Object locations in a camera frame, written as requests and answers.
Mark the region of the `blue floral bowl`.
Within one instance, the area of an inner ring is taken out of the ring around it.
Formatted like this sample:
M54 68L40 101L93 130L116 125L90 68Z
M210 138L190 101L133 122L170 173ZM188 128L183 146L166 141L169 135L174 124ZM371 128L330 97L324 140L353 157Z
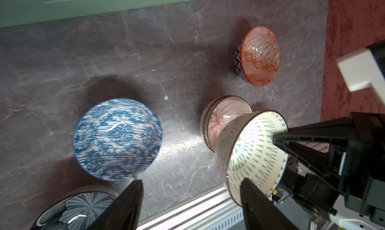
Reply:
M122 181L155 161L162 137L160 121L150 108L117 98L95 105L82 116L73 149L78 164L93 177Z

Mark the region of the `pink striped bowl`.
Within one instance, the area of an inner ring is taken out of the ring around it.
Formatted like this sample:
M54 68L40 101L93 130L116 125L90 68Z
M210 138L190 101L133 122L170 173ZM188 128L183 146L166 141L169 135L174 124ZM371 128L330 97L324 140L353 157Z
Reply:
M215 152L222 130L232 120L249 113L252 113L251 106L242 97L227 95L212 100L200 118L201 135L208 149Z

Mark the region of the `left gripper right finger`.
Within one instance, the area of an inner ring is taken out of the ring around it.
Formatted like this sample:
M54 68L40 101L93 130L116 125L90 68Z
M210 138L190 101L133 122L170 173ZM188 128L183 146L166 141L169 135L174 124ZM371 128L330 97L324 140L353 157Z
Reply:
M297 229L250 179L245 178L241 182L240 196L246 229Z

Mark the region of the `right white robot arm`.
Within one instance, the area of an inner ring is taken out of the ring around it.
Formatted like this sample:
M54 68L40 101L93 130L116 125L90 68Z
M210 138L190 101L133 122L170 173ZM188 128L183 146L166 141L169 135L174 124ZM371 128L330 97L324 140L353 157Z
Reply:
M352 112L275 134L273 143L309 170L281 179L308 213L346 230L384 229L384 114Z

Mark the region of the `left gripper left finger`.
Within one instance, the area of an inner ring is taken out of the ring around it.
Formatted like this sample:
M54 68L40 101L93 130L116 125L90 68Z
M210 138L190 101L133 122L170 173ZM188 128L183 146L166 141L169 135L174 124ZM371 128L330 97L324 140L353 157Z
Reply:
M137 229L143 196L142 180L134 180L88 229Z

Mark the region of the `orange diamond pattern bowl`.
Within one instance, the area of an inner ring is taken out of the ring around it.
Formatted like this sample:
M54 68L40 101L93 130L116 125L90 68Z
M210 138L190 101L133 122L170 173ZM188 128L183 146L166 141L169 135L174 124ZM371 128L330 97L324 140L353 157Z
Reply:
M235 69L246 82L264 87L276 77L280 66L280 47L273 32L264 26L251 29L235 51Z

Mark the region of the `green triangle pattern bowl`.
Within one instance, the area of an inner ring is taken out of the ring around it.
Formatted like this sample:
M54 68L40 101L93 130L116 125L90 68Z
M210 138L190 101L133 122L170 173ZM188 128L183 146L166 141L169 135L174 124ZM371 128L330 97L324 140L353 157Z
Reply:
M241 206L241 182L248 178L269 197L286 168L288 155L273 144L273 136L288 131L276 111L252 112L232 120L220 133L215 148L221 179Z

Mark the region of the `dark flower pattern bowl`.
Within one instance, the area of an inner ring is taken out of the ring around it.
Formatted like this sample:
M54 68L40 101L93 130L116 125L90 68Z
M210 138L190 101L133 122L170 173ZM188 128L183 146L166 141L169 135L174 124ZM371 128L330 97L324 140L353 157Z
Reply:
M117 198L118 193L109 187L83 186L47 208L31 229L86 230Z

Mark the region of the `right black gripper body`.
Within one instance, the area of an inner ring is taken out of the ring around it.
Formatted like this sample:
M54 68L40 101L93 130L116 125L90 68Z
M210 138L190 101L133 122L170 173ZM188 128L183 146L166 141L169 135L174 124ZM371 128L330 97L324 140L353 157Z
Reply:
M385 225L385 116L352 112L340 196L330 214L339 227L384 227Z

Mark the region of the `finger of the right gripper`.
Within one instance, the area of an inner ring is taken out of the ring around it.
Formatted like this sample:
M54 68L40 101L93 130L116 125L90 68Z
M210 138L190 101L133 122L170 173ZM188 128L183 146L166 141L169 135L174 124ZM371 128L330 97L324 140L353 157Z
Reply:
M324 182L339 182L351 135L352 119L344 117L288 129L273 144Z

